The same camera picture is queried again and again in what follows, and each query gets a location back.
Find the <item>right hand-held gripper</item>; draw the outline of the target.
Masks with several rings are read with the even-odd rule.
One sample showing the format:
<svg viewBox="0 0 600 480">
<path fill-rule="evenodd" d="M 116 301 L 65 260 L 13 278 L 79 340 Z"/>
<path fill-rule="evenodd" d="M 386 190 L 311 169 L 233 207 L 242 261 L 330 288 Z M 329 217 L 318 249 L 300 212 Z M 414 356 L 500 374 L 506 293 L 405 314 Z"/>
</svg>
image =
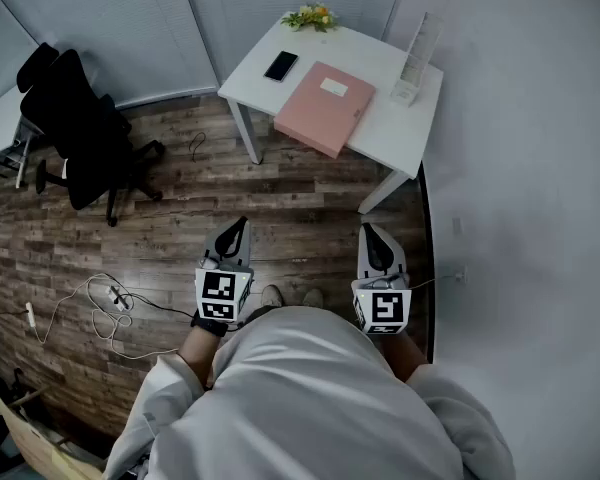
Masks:
<svg viewBox="0 0 600 480">
<path fill-rule="evenodd" d="M 384 229 L 363 223 L 351 289 L 358 325 L 365 334 L 392 335 L 406 328 L 412 296 L 408 284 L 402 247 Z"/>
</svg>

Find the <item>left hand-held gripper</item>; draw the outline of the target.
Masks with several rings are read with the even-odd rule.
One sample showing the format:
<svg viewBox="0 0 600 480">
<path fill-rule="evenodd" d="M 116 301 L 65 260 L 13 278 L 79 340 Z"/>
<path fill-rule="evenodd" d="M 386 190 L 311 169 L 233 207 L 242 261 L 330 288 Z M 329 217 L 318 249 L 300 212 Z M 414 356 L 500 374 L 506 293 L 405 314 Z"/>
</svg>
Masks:
<svg viewBox="0 0 600 480">
<path fill-rule="evenodd" d="M 195 273 L 198 315 L 226 324 L 238 321 L 250 294 L 251 225 L 245 216 L 209 233 Z"/>
</svg>

